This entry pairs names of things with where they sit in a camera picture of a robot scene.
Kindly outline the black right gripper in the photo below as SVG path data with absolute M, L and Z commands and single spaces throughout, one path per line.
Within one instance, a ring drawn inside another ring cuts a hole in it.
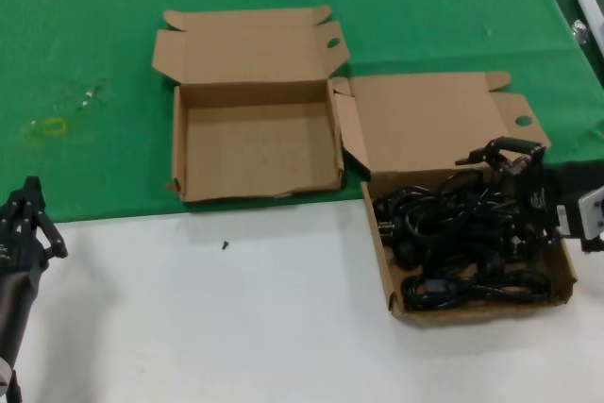
M 457 160 L 457 166 L 486 164 L 493 172 L 512 172 L 513 196 L 520 228 L 511 239 L 512 257 L 536 257 L 558 245 L 562 235 L 551 213 L 543 143 L 499 137 Z

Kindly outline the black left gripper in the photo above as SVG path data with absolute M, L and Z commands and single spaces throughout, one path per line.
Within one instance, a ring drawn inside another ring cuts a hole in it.
M 51 258 L 64 259 L 68 251 L 64 239 L 45 212 L 42 184 L 37 176 L 28 176 L 25 187 L 10 193 L 1 206 L 1 290 L 27 288 L 38 291 L 42 273 Z M 25 216 L 33 228 L 21 227 Z M 37 237 L 39 227 L 49 242 L 44 248 Z

